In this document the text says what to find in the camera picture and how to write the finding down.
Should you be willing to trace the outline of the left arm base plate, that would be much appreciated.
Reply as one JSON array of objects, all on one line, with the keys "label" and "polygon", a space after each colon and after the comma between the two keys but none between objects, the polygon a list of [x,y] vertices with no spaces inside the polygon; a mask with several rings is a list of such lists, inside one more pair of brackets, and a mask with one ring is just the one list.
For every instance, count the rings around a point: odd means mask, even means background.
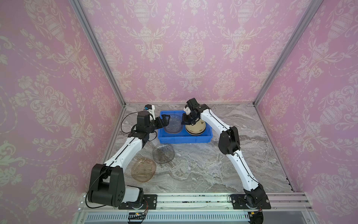
[{"label": "left arm base plate", "polygon": [[119,210],[156,210],[158,201],[158,195],[156,194],[144,194],[141,199],[136,202],[121,203]]}]

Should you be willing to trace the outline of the orange round plate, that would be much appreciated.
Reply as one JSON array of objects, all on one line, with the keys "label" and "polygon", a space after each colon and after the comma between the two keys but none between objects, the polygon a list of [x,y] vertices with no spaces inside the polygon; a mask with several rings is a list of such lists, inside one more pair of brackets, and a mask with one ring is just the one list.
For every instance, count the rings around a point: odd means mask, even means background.
[{"label": "orange round plate", "polygon": [[192,132],[189,132],[188,130],[186,130],[190,135],[193,135],[193,136],[200,136],[200,135],[202,135],[202,134],[204,134],[205,133],[205,131],[203,131],[203,132],[200,132],[200,133],[192,133]]}]

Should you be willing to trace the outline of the cream plate with flowers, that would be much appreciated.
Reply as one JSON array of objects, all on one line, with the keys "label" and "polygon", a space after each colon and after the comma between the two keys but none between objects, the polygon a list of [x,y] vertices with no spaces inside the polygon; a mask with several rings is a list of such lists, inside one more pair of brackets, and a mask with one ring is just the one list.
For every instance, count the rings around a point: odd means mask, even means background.
[{"label": "cream plate with flowers", "polygon": [[206,130],[206,122],[199,119],[194,125],[185,125],[185,129],[192,133],[200,133]]}]

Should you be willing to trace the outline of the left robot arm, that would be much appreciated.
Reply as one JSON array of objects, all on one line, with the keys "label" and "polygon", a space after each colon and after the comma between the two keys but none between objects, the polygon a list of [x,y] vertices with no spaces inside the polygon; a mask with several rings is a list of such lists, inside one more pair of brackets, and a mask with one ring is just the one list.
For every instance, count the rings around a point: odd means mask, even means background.
[{"label": "left robot arm", "polygon": [[96,164],[90,175],[85,203],[97,203],[98,208],[121,205],[140,209],[144,206],[144,191],[141,187],[125,184],[124,173],[135,155],[149,141],[150,134],[169,125],[170,115],[154,116],[154,110],[146,108],[137,113],[135,124],[123,146],[103,164]]}]

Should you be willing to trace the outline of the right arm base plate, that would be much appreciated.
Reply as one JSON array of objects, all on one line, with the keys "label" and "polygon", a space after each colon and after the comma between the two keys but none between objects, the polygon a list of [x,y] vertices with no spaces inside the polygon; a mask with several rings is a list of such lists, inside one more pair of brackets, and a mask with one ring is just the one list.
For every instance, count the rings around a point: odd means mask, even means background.
[{"label": "right arm base plate", "polygon": [[262,200],[254,201],[254,199],[248,197],[245,194],[232,194],[229,196],[229,201],[232,204],[234,210],[271,209],[271,204],[267,195],[265,195]]}]

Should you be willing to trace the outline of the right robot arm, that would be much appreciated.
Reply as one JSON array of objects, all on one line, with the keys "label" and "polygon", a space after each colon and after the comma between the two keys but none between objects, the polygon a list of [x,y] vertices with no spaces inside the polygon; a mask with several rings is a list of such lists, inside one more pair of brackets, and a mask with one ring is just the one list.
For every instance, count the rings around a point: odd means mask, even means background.
[{"label": "right robot arm", "polygon": [[223,122],[209,106],[199,104],[195,98],[186,102],[184,112],[182,115],[183,125],[193,126],[199,120],[203,120],[219,135],[218,148],[234,165],[241,179],[248,207],[261,207],[263,202],[266,201],[267,194],[243,157],[237,127],[229,126]]}]

